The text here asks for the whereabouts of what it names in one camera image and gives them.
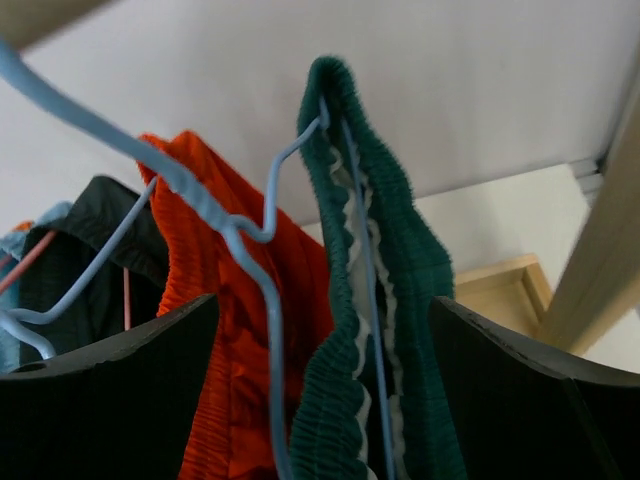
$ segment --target teal knit fabric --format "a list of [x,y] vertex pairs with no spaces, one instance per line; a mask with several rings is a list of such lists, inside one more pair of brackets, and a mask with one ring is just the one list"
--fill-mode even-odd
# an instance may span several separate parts
[[[336,58],[320,58],[311,67],[298,118],[300,133],[318,116],[321,97],[327,101],[331,126],[314,133],[301,152],[320,207],[336,328],[307,367],[291,435],[295,478],[366,479],[367,465],[376,460],[367,458],[367,451],[381,443],[379,430],[371,425],[375,412],[366,415],[367,402],[377,398],[375,382],[367,378],[374,371],[370,346],[365,368],[354,374],[360,327],[347,269],[354,241],[345,228],[349,192],[336,184],[331,173],[337,156],[348,159],[341,118],[352,131],[371,195],[369,229],[372,236],[374,229],[378,235],[376,248],[384,267],[377,266],[376,273],[379,282],[389,286],[386,295],[379,289],[377,300],[380,311],[386,315],[392,310],[393,317],[392,322],[383,322],[383,330],[391,330],[384,332],[384,338],[392,365],[387,372],[393,377],[388,382],[390,403],[397,406],[392,415],[398,432],[394,436],[397,478],[466,478],[427,326],[431,299],[453,296],[449,256],[413,208],[404,172],[367,123],[351,74]],[[364,431],[359,424],[363,412]]]

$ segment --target black object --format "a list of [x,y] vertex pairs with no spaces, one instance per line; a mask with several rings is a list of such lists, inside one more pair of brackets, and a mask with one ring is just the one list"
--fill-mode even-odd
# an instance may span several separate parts
[[217,325],[205,295],[0,376],[0,478],[177,478]]
[[470,479],[640,478],[640,375],[447,298],[432,302],[429,326]]
[[[139,195],[118,181],[96,176],[69,214],[34,227],[25,240],[30,251],[50,230],[58,234],[20,278],[19,306],[45,312],[71,288]],[[124,277],[129,269],[133,325],[154,318],[169,272],[169,250],[147,203],[122,240],[76,301],[47,325],[29,328],[47,338],[58,355],[71,352],[124,330]],[[20,364],[42,357],[20,344]]]

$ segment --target wooden tray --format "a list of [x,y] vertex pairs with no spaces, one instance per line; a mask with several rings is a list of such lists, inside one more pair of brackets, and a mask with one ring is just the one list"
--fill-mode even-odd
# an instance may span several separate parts
[[528,337],[536,336],[551,303],[551,287],[533,254],[458,274],[455,282],[458,303]]

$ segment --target white surface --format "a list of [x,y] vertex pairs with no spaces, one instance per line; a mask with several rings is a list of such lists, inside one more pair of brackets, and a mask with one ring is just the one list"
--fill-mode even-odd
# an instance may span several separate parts
[[[416,201],[462,272],[535,253],[553,289],[566,265],[588,206],[566,165],[432,195]],[[304,228],[322,242],[320,224]],[[629,312],[585,355],[640,372],[640,319]]]
[[[122,0],[27,59],[133,134],[195,129],[262,188],[309,65],[340,54],[421,196],[599,155],[639,14],[637,0]],[[131,160],[4,84],[0,102],[0,230],[97,173],[140,186]],[[297,160],[280,185],[295,219],[317,218]]]

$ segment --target wall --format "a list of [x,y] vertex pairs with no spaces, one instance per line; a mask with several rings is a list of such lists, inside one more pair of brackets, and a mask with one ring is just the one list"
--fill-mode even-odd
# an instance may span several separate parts
[[[123,0],[31,49],[54,84],[133,134],[198,131],[262,187],[309,65],[344,56],[418,195],[596,157],[640,34],[636,0]],[[133,162],[0,84],[0,230]],[[306,172],[280,204],[316,219]]]

